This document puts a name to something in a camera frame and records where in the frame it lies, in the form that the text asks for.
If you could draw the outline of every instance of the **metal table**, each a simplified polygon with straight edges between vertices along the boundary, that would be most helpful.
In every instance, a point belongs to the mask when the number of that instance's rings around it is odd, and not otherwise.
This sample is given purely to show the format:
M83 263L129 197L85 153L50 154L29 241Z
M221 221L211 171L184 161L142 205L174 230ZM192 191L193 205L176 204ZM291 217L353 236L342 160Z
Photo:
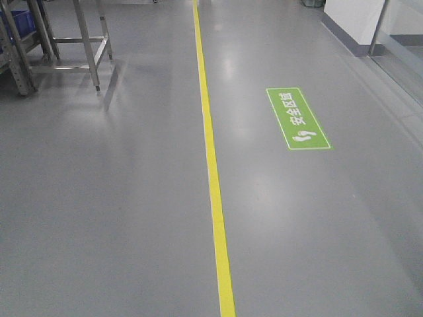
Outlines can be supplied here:
M102 27L102 36L90 37L87 29L85 16L81 8L80 0L72 0L79 29L80 38L56 38L53 34L50 20L42 0L26 0L28 8L34 17L36 32L20 38L18 29L11 14L11 5L16 0L0 0L1 10L5 20L11 29L14 45L7 35L5 25L0 19L0 44L3 48L3 54L0 55L0 72L2 69L10 68L13 77L17 83L19 92L27 95L36 90L33 74L35 73L90 73L93 84L97 91L100 90L97 68L105 52L112 59L112 46L104 15L104 8L101 0L96 0L96 7L100 16ZM94 54L91 47L92 42L99 42L100 47ZM87 64L62 66L59 65L60 55L57 43L82 43L87 56ZM41 45L44 52L44 59L49 60L49 65L31 65L28 60L27 52L37 45Z

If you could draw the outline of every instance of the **glass wall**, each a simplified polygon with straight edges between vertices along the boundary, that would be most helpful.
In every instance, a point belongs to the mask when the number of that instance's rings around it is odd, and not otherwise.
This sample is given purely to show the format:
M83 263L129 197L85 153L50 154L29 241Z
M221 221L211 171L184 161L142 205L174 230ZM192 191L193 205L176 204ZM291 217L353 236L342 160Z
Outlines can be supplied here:
M423 105L423 0L386 0L370 56Z

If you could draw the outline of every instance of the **wall baseboard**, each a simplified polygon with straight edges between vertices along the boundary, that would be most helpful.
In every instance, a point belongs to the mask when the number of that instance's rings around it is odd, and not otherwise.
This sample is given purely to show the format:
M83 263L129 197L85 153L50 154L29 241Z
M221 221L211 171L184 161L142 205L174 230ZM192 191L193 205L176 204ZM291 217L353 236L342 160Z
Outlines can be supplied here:
M323 13L322 23L354 54L356 57L367 56L370 45L361 45L344 31L326 13Z
M423 34L392 34L391 37L402 46L423 46Z

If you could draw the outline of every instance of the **green floor sign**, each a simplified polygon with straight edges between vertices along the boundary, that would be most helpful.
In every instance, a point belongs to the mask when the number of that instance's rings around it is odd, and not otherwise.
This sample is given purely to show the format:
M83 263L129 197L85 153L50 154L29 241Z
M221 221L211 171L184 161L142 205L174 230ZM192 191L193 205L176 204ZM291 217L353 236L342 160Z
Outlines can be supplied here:
M332 148L299 88L266 91L290 150Z

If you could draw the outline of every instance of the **white wall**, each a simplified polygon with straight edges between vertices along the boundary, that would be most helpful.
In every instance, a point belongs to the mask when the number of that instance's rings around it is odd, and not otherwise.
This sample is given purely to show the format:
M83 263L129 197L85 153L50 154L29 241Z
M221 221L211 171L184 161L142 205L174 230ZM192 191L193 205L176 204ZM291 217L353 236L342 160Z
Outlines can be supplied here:
M360 45L375 34L384 0L327 0L325 13Z

